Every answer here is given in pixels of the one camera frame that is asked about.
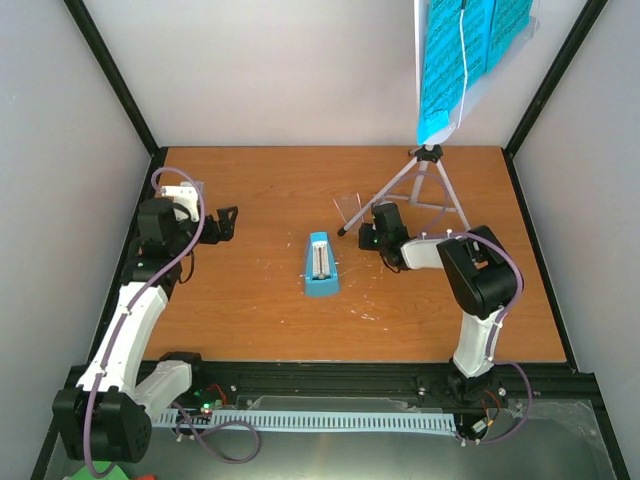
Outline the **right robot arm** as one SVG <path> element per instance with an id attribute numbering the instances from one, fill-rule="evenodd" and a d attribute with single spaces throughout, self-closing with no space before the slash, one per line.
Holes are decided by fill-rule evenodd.
<path id="1" fill-rule="evenodd" d="M 441 235 L 409 234 L 396 204 L 373 208 L 358 230 L 359 248 L 380 254 L 395 273 L 441 269 L 462 311 L 459 341 L 449 361 L 450 394 L 460 401 L 491 381 L 504 318 L 519 300 L 524 279 L 492 230 L 481 225 Z"/>

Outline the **white tripod music stand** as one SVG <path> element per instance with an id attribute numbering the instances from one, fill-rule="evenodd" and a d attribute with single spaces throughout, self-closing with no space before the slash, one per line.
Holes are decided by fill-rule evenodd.
<path id="1" fill-rule="evenodd" d="M 443 164 L 443 157 L 444 150 L 441 145 L 423 145 L 411 149 L 409 160 L 399 172 L 351 216 L 343 218 L 344 223 L 338 229 L 337 235 L 344 236 L 362 221 L 375 205 L 391 200 L 434 211 L 435 217 L 431 220 L 428 229 L 432 228 L 445 214 L 457 215 L 462 226 L 469 229 L 471 224 Z M 439 185 L 443 192 L 439 203 L 427 200 L 425 187 L 432 184 Z"/>

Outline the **blue sheet music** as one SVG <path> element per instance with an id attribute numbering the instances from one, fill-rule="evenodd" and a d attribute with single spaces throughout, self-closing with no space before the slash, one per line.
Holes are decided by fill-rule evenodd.
<path id="1" fill-rule="evenodd" d="M 533 1 L 416 1 L 416 143 L 447 141 L 535 35 Z"/>

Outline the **green paper sheet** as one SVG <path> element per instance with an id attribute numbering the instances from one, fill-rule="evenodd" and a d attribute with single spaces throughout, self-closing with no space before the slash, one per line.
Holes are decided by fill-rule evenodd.
<path id="1" fill-rule="evenodd" d="M 111 465 L 109 462 L 96 462 L 94 470 L 101 474 L 101 477 L 94 476 L 89 469 L 84 466 L 76 473 L 63 477 L 63 480 L 129 480 L 129 476 L 118 465 Z"/>

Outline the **blue metronome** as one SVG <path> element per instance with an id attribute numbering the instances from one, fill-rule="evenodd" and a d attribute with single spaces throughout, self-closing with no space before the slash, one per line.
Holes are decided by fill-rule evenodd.
<path id="1" fill-rule="evenodd" d="M 306 296 L 320 298 L 340 292 L 337 264 L 326 232 L 309 235 L 303 278 Z"/>

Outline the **clear plastic metronome cover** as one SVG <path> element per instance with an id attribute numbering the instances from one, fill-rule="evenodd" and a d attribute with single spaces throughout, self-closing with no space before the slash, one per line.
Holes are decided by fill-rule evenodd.
<path id="1" fill-rule="evenodd" d="M 340 215 L 341 226 L 346 225 L 363 207 L 361 196 L 357 192 L 338 195 L 333 198 L 333 204 Z M 356 220 L 350 229 L 346 231 L 346 235 L 357 236 L 363 219 L 364 216 Z"/>

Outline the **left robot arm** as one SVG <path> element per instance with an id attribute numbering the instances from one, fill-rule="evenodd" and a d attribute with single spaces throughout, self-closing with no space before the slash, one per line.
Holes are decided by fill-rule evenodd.
<path id="1" fill-rule="evenodd" d="M 137 463 L 153 423 L 174 400 L 193 403 L 206 395 L 208 378 L 198 371 L 197 353 L 169 353 L 144 380 L 138 373 L 158 318 L 186 280 L 183 258 L 198 244 L 231 240 L 237 215 L 235 206 L 203 214 L 196 191 L 187 187 L 140 204 L 112 320 L 85 372 L 52 404 L 70 459 Z"/>

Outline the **black aluminium frame rail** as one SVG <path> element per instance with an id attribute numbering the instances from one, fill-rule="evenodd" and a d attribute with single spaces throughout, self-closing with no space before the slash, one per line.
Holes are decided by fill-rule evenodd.
<path id="1" fill-rule="evenodd" d="M 478 380 L 465 380 L 449 363 L 310 363 L 206 361 L 195 353 L 170 352 L 192 373 L 192 383 L 174 398 L 183 406 L 220 399 L 244 408 L 264 396 L 388 398 L 445 412 L 476 412 L 508 403 L 587 400 L 602 403 L 594 375 L 566 363 L 496 366 Z"/>

